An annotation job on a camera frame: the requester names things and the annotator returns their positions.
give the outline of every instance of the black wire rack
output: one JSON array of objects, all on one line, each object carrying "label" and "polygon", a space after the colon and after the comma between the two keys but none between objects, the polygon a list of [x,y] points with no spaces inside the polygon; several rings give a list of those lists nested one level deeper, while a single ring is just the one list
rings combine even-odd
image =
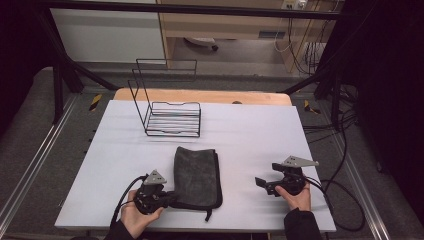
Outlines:
[{"label": "black wire rack", "polygon": [[[146,88],[153,81],[195,81],[196,69],[196,60],[137,59],[134,80],[128,80],[128,86],[147,136],[200,137],[200,103],[151,102]],[[137,101],[140,92],[147,100],[144,116]]]}]

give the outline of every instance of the yellow and black tape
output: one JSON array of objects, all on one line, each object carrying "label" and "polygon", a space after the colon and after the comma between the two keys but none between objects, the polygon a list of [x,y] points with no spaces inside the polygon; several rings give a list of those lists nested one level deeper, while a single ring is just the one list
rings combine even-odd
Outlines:
[{"label": "yellow and black tape", "polygon": [[100,99],[102,98],[102,94],[96,94],[93,101],[91,102],[90,108],[88,111],[92,112],[96,110],[97,104],[99,104]]},{"label": "yellow and black tape", "polygon": [[309,101],[308,100],[305,100],[305,111],[307,111],[307,112],[313,112],[313,113],[315,113],[315,114],[320,114],[321,113],[321,111],[319,110],[319,109],[314,109],[314,108],[311,108],[310,106],[309,106]]}]

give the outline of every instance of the white table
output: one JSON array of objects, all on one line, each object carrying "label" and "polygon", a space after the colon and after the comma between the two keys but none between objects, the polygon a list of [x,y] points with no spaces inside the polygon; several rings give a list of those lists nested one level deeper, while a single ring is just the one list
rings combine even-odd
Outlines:
[{"label": "white table", "polygon": [[[255,177],[281,180],[273,162],[293,155],[312,159],[295,107],[202,103],[200,138],[148,137],[135,104],[112,100],[55,223],[66,229],[107,229],[113,211],[133,179],[157,169],[173,190],[178,146],[215,149],[219,156],[223,204],[205,212],[167,208],[151,231],[275,232],[283,228],[287,203],[255,185]],[[318,179],[315,167],[303,168]],[[335,231],[320,191],[311,187],[319,229]]]}]

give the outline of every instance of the person's left hand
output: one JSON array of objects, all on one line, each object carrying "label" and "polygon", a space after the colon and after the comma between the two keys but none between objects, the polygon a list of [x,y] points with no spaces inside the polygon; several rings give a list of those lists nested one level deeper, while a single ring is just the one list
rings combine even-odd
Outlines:
[{"label": "person's left hand", "polygon": [[[133,201],[135,194],[136,190],[131,190],[128,193],[128,201]],[[129,202],[121,209],[121,221],[131,236],[136,239],[150,223],[159,219],[163,209],[164,208],[161,207],[152,214],[144,215],[138,211],[134,202]]]}]

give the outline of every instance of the power outlet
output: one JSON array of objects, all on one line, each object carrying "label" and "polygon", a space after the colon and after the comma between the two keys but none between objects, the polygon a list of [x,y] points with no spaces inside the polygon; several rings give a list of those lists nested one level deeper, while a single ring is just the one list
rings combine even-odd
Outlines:
[{"label": "power outlet", "polygon": [[284,0],[281,9],[293,10],[296,8],[296,0]]}]

